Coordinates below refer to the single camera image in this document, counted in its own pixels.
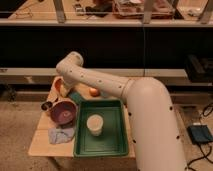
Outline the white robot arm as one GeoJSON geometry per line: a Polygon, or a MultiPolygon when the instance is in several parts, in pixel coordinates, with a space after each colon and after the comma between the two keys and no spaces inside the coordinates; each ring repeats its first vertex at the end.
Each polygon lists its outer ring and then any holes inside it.
{"type": "Polygon", "coordinates": [[[66,89],[81,82],[127,105],[139,171],[188,171],[172,100],[162,82],[153,77],[134,80],[85,69],[77,52],[63,58],[56,71],[66,89]]]}

